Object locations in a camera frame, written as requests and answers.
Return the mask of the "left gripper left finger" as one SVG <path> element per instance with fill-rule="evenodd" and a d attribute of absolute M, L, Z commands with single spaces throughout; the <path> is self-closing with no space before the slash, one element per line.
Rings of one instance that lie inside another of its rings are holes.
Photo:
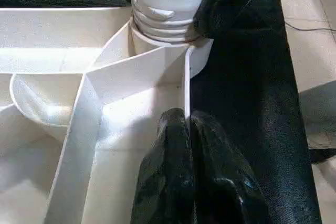
<path fill-rule="evenodd" d="M 130 222 L 193 223 L 194 164 L 184 111 L 165 111 L 157 126 L 139 168 Z"/>

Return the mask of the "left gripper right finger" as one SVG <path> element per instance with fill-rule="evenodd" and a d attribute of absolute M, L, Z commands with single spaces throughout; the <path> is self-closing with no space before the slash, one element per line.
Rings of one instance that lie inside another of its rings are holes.
<path fill-rule="evenodd" d="M 197 223 L 270 223 L 255 174 L 220 123 L 194 111 L 190 126 Z"/>

